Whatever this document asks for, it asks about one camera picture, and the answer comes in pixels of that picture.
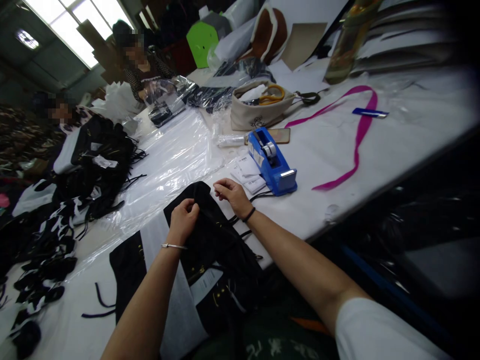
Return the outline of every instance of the bottle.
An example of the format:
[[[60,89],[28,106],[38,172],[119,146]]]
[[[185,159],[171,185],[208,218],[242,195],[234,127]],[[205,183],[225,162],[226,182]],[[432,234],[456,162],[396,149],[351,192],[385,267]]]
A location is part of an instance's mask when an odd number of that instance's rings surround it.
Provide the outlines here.
[[[328,64],[325,81],[338,84],[347,78],[365,41],[382,0],[355,0],[345,17],[340,36]]]

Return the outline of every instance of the smartphone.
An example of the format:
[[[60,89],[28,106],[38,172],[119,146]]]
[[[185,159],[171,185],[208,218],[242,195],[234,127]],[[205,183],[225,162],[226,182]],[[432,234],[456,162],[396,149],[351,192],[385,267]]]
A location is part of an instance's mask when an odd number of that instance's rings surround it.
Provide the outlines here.
[[[270,129],[268,133],[277,144],[288,144],[290,142],[290,128]],[[249,137],[245,137],[245,145],[249,144]]]

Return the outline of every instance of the blue tape dispenser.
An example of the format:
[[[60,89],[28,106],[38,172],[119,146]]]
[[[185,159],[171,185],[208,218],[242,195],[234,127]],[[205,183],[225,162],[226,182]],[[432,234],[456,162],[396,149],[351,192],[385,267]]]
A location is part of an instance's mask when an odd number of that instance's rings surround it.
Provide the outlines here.
[[[297,190],[297,169],[290,169],[268,130],[264,127],[248,134],[248,151],[255,160],[268,188],[275,196]]]

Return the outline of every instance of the left hand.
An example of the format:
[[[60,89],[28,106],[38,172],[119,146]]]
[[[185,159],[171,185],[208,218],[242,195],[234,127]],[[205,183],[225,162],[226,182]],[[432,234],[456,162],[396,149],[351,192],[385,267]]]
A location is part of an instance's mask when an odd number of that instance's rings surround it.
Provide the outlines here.
[[[200,207],[194,199],[185,199],[173,209],[167,243],[183,246],[195,227]]]

